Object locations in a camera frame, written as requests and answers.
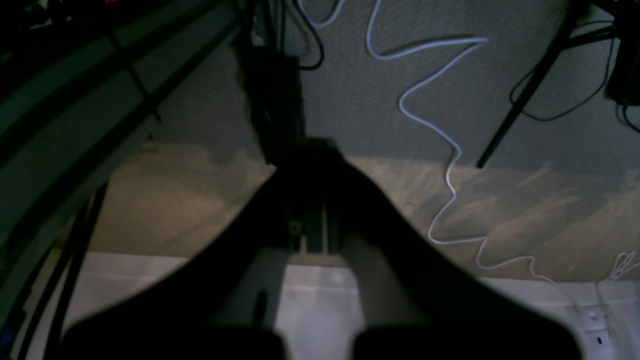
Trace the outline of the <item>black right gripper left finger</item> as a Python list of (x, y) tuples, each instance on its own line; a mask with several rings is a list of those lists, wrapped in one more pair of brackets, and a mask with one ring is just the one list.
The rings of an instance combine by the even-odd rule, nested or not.
[(285, 344), (267, 325), (268, 285), (241, 289), (262, 251), (274, 280), (290, 253), (284, 212), (298, 170), (278, 168), (217, 239), (139, 294), (71, 326), (62, 360), (284, 360)]

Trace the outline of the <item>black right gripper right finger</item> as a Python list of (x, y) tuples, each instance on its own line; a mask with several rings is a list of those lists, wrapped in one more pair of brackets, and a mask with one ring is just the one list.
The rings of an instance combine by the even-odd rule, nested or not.
[(342, 255), (366, 329), (354, 360), (580, 360), (566, 326), (487, 287), (446, 259), (331, 146), (320, 176), (342, 217)]

